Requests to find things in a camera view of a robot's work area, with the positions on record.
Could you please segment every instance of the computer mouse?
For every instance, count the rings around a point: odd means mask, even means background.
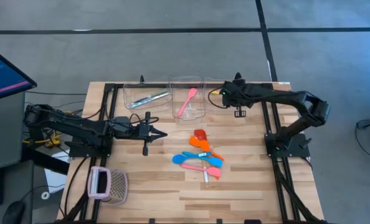
[[[8,206],[2,224],[20,224],[24,212],[24,202],[16,201]]]

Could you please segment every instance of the yellow cable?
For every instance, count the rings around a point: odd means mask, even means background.
[[[57,140],[59,140],[58,138],[61,137],[62,135],[63,134],[56,135],[56,132],[54,130],[54,136],[51,139],[57,141]],[[23,140],[22,142],[23,143],[26,143],[26,144],[30,144],[30,141]],[[47,142],[51,142],[51,140],[50,139],[46,139],[46,140],[41,140],[41,141],[35,141],[34,143],[35,144],[40,144],[40,143],[47,143]]]

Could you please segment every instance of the blue spoon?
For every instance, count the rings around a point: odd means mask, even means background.
[[[191,152],[183,152],[184,155],[175,155],[173,157],[173,163],[175,164],[182,164],[187,159],[203,159],[210,163],[212,166],[221,167],[222,166],[222,160],[218,158],[206,158],[206,157],[199,157],[197,154],[193,154]]]
[[[211,156],[211,152],[203,152],[203,153],[200,153],[200,154],[193,154],[191,152],[186,152],[186,151],[183,151],[183,155],[184,156],[193,156],[193,155],[197,155],[199,157],[203,157],[203,156]]]

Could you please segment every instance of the pink handle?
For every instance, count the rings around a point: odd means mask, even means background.
[[[107,186],[106,186],[106,191],[105,193],[96,193],[93,194],[91,193],[91,182],[92,182],[92,175],[94,170],[101,170],[105,171],[107,173]],[[99,167],[99,166],[93,166],[91,167],[91,172],[90,175],[88,176],[88,183],[87,183],[87,192],[88,192],[88,197],[89,198],[94,198],[94,199],[103,199],[107,198],[110,194],[110,187],[111,187],[111,173],[110,169],[104,168],[104,167]]]
[[[191,99],[190,97],[188,97],[186,99],[185,103],[183,104],[183,106],[181,107],[181,109],[178,111],[178,114],[177,114],[178,117],[184,112],[185,107],[186,107],[186,105],[187,105],[187,103],[189,102],[190,99]]]
[[[187,164],[181,164],[180,166],[182,168],[185,168],[185,169],[194,169],[194,170],[205,171],[205,169],[203,169],[202,167],[196,167],[196,166],[191,166],[191,165],[187,165]]]

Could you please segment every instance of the black desk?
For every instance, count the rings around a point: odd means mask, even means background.
[[[3,202],[0,204],[0,223],[7,207],[17,200],[20,200],[28,191],[33,188],[34,164],[32,161],[21,162],[0,169],[3,172]],[[33,194],[28,194],[23,200],[26,204],[22,218],[22,224],[31,224]]]

